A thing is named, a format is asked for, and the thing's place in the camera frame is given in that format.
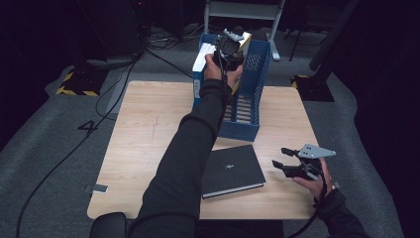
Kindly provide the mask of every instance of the table top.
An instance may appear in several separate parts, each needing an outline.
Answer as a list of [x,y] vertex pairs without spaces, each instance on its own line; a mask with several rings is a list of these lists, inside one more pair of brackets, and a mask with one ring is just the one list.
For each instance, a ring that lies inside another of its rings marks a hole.
[[[136,218],[143,193],[175,134],[191,111],[192,83],[131,81],[128,85],[97,184],[106,193],[92,194],[87,214],[122,211]],[[218,138],[214,150],[253,144],[266,183],[262,187],[202,199],[201,219],[307,219],[313,213],[309,191],[286,178],[271,160],[297,166],[281,148],[318,145],[300,96],[292,87],[265,86],[260,130],[253,142]]]

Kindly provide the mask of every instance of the blue plastic crate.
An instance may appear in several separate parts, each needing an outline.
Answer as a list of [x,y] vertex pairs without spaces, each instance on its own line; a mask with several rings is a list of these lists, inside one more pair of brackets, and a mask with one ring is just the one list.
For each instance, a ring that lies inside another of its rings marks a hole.
[[[217,35],[203,34],[198,49],[203,43],[214,44],[216,38]],[[243,141],[256,138],[260,128],[260,99],[270,60],[269,43],[251,40],[239,92],[226,110],[219,137]]]

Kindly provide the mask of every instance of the black cable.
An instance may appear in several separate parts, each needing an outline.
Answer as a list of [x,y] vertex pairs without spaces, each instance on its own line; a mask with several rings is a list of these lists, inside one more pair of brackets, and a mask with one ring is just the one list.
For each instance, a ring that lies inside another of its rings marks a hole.
[[219,122],[217,123],[218,127],[221,128],[222,123],[223,123],[223,118],[225,118],[225,113],[226,113],[226,108],[228,107],[228,102],[227,102],[227,86],[228,86],[228,75],[226,74],[226,69],[223,68],[223,64],[222,64],[222,50],[220,49],[220,42],[216,41],[215,43],[216,45],[216,49],[219,51],[218,55],[218,60],[219,60],[219,65],[220,65],[220,74],[222,76],[222,90],[223,90],[223,112],[222,115],[219,118]]
[[92,21],[90,20],[89,16],[88,16],[88,15],[87,15],[87,13],[86,13],[86,11],[84,10],[83,6],[81,5],[80,0],[76,0],[76,1],[77,1],[77,5],[79,6],[80,10],[82,11],[82,13],[83,13],[84,17],[86,18],[86,20],[87,20],[87,22],[89,23],[90,27],[92,28],[93,32],[96,34],[96,36],[98,37],[99,41],[101,41],[102,45],[103,45],[103,46],[104,46],[104,47],[105,47],[108,51],[110,51],[110,52],[112,52],[112,53],[114,53],[114,54],[116,54],[116,55],[118,55],[118,56],[121,56],[121,57],[132,57],[132,56],[135,56],[135,55],[137,55],[137,54],[139,54],[139,53],[141,53],[141,52],[143,51],[143,49],[142,49],[142,48],[140,48],[140,49],[139,49],[137,52],[135,52],[135,53],[132,53],[132,54],[124,54],[124,53],[119,53],[119,52],[115,51],[114,49],[110,48],[110,47],[108,46],[108,44],[107,44],[107,43],[105,43],[105,41],[104,41],[104,40],[102,39],[102,37],[99,35],[98,31],[96,31],[96,28],[95,28],[94,24],[92,23]]
[[[131,65],[129,72],[127,73],[127,77],[126,77],[126,81],[124,83],[123,89],[121,90],[121,93],[117,99],[117,101],[114,103],[114,105],[111,107],[111,109],[105,114],[104,117],[101,118],[101,120],[93,127],[93,128],[98,128],[99,125],[102,124],[102,122],[106,119],[106,117],[111,113],[111,111],[117,106],[118,101],[121,99],[121,97],[123,96],[124,90],[127,86],[128,83],[128,79],[129,79],[129,75],[131,70],[133,69],[134,65],[136,64],[137,61],[133,62],[133,64]],[[43,183],[50,177],[50,175],[64,162],[66,161],[86,140],[87,138],[89,138],[89,136],[96,130],[90,130],[87,135],[58,163],[56,164],[48,173],[46,176],[44,176],[44,178],[38,183],[38,185],[35,187],[35,189],[31,192],[31,194],[28,196],[27,200],[25,201],[24,206],[21,209],[21,212],[19,213],[19,217],[18,217],[18,223],[16,226],[16,238],[20,237],[20,229],[21,229],[21,224],[22,224],[22,218],[23,215],[25,213],[25,209],[28,206],[29,202],[31,201],[32,197],[35,195],[35,193],[38,191],[38,189],[43,185]]]
[[90,65],[94,66],[95,69],[98,70],[112,70],[112,69],[117,69],[120,67],[124,67],[124,66],[129,66],[130,64],[132,64],[134,61],[137,61],[137,59],[140,56],[136,56],[133,57],[132,59],[128,60],[128,61],[122,61],[122,62],[106,62],[106,63],[94,63],[94,62],[89,62]]
[[319,212],[319,207],[322,205],[322,202],[324,201],[325,194],[327,194],[327,182],[325,181],[325,177],[322,171],[320,172],[320,175],[321,175],[323,184],[322,184],[321,196],[320,196],[319,201],[316,204],[314,213],[312,214],[312,216],[309,218],[309,220],[306,222],[306,224],[302,228],[300,228],[298,231],[288,236],[288,238],[294,238],[302,234],[306,229],[308,229],[308,227],[314,222],[315,218],[317,217],[318,212]]
[[176,69],[178,69],[179,71],[181,71],[183,74],[185,74],[185,75],[187,75],[188,77],[191,77],[191,78],[192,78],[192,74],[191,74],[191,72],[186,71],[186,70],[182,69],[181,67],[179,67],[179,66],[177,66],[177,65],[175,65],[175,64],[173,64],[173,63],[171,63],[170,61],[168,61],[168,60],[166,60],[166,59],[164,59],[164,58],[162,58],[162,57],[158,56],[157,54],[153,53],[153,52],[152,52],[151,50],[149,50],[149,49],[146,49],[146,51],[147,51],[149,54],[151,54],[152,56],[154,56],[154,57],[158,58],[159,60],[162,60],[162,61],[164,61],[164,62],[168,63],[169,65],[171,65],[171,66],[175,67]]
[[123,77],[123,73],[124,73],[124,71],[126,70],[128,68],[128,66],[126,66],[126,68],[124,68],[123,69],[123,71],[121,72],[121,74],[120,74],[120,77],[118,78],[118,80],[114,83],[114,84],[112,84],[104,93],[102,93],[102,95],[98,98],[98,100],[96,101],[96,104],[95,104],[95,111],[96,111],[96,113],[99,115],[99,116],[101,116],[101,117],[106,117],[106,119],[108,119],[108,120],[111,120],[111,121],[116,121],[116,119],[114,119],[114,118],[109,118],[108,116],[106,116],[106,115],[103,115],[103,114],[101,114],[99,111],[98,111],[98,104],[99,104],[99,101],[101,100],[101,98],[105,95],[105,94],[107,94],[115,85],[117,85],[117,83],[118,82],[120,82],[120,80],[121,80],[121,78]]
[[[165,33],[163,33],[163,32],[152,32],[151,36],[148,38],[148,48],[153,49],[153,50],[172,49],[173,47],[179,45],[180,43],[190,42],[190,41],[194,40],[195,38],[200,37],[200,34],[197,31],[199,29],[201,29],[202,27],[204,27],[204,24],[195,28],[194,30],[191,30],[191,32],[189,32],[189,33],[185,33],[184,36],[182,37],[182,41],[178,38],[167,37],[165,35]],[[153,42],[160,42],[160,41],[165,41],[164,46],[156,46],[156,45],[153,44]]]

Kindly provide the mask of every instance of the black stand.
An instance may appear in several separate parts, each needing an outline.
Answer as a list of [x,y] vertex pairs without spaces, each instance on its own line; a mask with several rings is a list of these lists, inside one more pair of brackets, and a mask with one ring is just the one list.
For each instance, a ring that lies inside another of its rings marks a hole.
[[333,94],[326,81],[318,80],[315,76],[294,75],[291,84],[297,89],[302,101],[334,102]]
[[56,94],[99,96],[108,69],[75,67],[65,77]]
[[57,36],[63,45],[63,54],[69,57],[74,66],[56,94],[100,95],[109,70],[99,70],[87,62],[79,40],[83,31],[78,29],[77,18],[74,17],[77,6],[65,1],[50,0],[48,3]]

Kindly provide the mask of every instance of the black curtain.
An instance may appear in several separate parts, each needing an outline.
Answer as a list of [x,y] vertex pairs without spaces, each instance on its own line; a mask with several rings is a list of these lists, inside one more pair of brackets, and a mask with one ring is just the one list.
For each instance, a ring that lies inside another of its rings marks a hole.
[[326,59],[358,101],[356,127],[405,237],[420,234],[419,13],[418,1],[360,1]]
[[48,99],[47,84],[78,59],[104,53],[76,0],[0,3],[0,150]]

